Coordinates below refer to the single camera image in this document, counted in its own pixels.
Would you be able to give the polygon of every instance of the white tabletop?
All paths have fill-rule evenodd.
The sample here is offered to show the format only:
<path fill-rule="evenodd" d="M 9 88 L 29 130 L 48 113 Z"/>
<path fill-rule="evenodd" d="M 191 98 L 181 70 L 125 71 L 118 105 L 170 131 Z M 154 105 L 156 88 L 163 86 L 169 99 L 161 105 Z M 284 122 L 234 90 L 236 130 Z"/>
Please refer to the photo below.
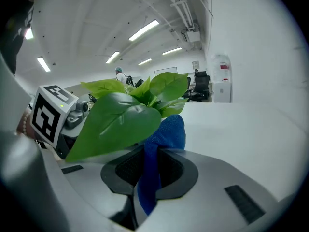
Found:
<path fill-rule="evenodd" d="M 295 192 L 308 165 L 304 132 L 266 105 L 186 103 L 185 150 L 224 160 L 281 200 Z"/>

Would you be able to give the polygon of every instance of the blue towel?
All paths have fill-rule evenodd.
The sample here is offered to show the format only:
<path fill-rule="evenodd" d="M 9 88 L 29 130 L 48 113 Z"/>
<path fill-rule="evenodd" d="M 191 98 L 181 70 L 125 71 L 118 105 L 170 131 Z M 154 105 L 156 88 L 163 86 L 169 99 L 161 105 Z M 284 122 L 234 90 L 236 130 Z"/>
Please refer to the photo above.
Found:
<path fill-rule="evenodd" d="M 147 215 L 156 205 L 155 192 L 161 188 L 157 159 L 158 146 L 184 149 L 184 122 L 180 115 L 166 118 L 158 130 L 145 141 L 144 170 L 138 182 L 137 191 L 140 204 Z"/>

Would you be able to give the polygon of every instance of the office chair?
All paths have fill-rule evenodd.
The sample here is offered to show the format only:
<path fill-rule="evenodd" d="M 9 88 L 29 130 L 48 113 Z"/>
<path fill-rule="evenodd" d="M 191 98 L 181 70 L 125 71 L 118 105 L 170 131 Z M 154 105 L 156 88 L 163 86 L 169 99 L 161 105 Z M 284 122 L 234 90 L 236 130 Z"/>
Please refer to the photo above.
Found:
<path fill-rule="evenodd" d="M 187 102 L 190 101 L 190 95 L 191 95 L 191 90 L 189 90 L 189 87 L 190 87 L 190 83 L 191 83 L 191 77 L 187 77 L 188 78 L 188 88 L 187 88 L 187 91 L 183 94 L 183 98 L 188 98 Z"/>
<path fill-rule="evenodd" d="M 209 97 L 209 89 L 208 84 L 210 81 L 210 76 L 206 74 L 206 72 L 199 72 L 197 73 L 197 76 L 195 78 L 195 88 L 194 92 L 196 92 L 195 95 L 192 95 L 189 97 L 190 100 L 196 101 L 196 102 L 202 102 L 202 100 L 207 100 Z"/>

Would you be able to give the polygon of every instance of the artificial plant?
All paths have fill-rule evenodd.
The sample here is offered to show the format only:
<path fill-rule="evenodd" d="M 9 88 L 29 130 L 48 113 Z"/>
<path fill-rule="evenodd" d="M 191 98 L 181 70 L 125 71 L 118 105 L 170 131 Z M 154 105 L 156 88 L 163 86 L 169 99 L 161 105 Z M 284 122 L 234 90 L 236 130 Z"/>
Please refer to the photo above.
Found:
<path fill-rule="evenodd" d="M 188 74 L 165 72 L 138 88 L 116 80 L 82 83 L 98 100 L 66 161 L 81 160 L 123 149 L 151 136 L 161 118 L 179 114 L 187 99 Z"/>

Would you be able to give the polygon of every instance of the ceiling light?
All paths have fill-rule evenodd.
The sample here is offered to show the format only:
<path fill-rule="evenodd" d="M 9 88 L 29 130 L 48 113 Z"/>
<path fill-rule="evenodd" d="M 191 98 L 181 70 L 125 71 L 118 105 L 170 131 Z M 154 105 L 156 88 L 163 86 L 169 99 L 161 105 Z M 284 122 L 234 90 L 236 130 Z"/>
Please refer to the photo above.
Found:
<path fill-rule="evenodd" d="M 169 53 L 171 53 L 171 52 L 176 52 L 176 51 L 179 51 L 179 50 L 181 50 L 181 49 L 182 49 L 182 48 L 179 47 L 179 48 L 176 48 L 176 49 L 174 49 L 174 50 L 170 50 L 170 51 L 168 51 L 168 52 L 164 52 L 164 53 L 162 53 L 162 55 L 169 54 Z"/>
<path fill-rule="evenodd" d="M 144 61 L 144 62 L 142 62 L 142 63 L 139 63 L 139 65 L 142 65 L 142 64 L 144 64 L 144 63 L 147 63 L 147 62 L 149 62 L 149 61 L 151 61 L 151 60 L 152 60 L 152 58 L 147 59 L 146 61 Z"/>
<path fill-rule="evenodd" d="M 26 40 L 29 40 L 29 39 L 32 39 L 33 38 L 33 33 L 32 33 L 32 30 L 31 28 L 29 28 L 25 34 L 25 38 Z"/>
<path fill-rule="evenodd" d="M 43 57 L 39 57 L 39 58 L 38 58 L 38 62 L 42 65 L 42 67 L 44 68 L 44 70 L 45 70 L 46 72 L 49 72 L 49 71 L 50 71 L 50 69 L 48 68 L 47 64 L 45 63 Z"/>
<path fill-rule="evenodd" d="M 111 55 L 111 57 L 106 61 L 107 64 L 109 64 L 110 62 L 112 62 L 112 60 L 118 56 L 120 52 L 115 52 L 113 55 Z"/>
<path fill-rule="evenodd" d="M 141 30 L 139 30 L 137 33 L 133 34 L 133 36 L 131 36 L 129 38 L 129 40 L 134 41 L 136 40 L 138 37 L 140 37 L 142 34 L 144 34 L 145 32 L 147 32 L 148 30 L 152 29 L 153 27 L 155 27 L 156 25 L 158 25 L 159 23 L 154 20 L 153 22 L 149 23 L 148 25 L 146 25 L 145 27 L 143 27 Z"/>

